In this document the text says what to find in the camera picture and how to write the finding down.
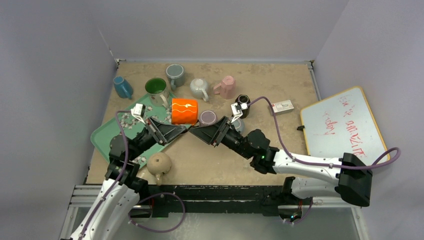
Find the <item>orange mug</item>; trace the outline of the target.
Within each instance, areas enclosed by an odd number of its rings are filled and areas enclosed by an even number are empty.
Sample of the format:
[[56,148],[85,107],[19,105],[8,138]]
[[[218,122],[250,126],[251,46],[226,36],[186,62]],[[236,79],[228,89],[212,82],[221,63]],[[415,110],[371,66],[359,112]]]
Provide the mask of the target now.
[[173,125],[195,125],[198,121],[198,101],[188,98],[173,98],[171,101],[171,123]]

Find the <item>beige round mug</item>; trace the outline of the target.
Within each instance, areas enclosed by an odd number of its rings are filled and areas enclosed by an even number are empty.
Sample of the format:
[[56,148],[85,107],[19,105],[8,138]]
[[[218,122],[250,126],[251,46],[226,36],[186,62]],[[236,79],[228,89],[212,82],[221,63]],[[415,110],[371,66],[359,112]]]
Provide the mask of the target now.
[[156,179],[156,185],[161,186],[163,175],[167,174],[172,168],[171,158],[164,152],[152,154],[146,163],[148,172]]

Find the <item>cream floral mug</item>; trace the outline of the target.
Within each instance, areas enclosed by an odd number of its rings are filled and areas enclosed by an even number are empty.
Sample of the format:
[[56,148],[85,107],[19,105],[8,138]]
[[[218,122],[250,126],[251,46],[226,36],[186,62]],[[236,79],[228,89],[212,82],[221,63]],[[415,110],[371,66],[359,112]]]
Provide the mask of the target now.
[[164,79],[158,77],[149,79],[145,84],[145,90],[154,106],[170,108],[171,97]]

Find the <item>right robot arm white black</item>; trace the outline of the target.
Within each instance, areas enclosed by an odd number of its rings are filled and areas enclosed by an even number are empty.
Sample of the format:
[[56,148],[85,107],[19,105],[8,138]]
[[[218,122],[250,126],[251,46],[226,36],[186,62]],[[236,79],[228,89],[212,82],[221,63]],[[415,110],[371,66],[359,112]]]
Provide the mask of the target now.
[[213,125],[193,127],[190,133],[208,145],[223,144],[250,160],[250,166],[261,174],[295,175],[280,191],[282,200],[288,204],[327,196],[340,197],[354,206],[370,205],[373,173],[352,153],[325,158],[285,152],[271,146],[260,129],[243,136],[225,116]]

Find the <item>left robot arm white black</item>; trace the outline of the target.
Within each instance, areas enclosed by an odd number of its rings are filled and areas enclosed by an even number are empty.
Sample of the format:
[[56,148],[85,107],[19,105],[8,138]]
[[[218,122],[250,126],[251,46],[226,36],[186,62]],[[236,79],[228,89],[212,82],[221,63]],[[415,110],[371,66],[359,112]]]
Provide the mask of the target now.
[[134,138],[122,132],[110,141],[109,165],[100,192],[71,240],[110,240],[136,204],[150,198],[147,180],[137,177],[138,163],[131,160],[154,145],[165,146],[188,131],[184,125],[161,123],[151,117]]

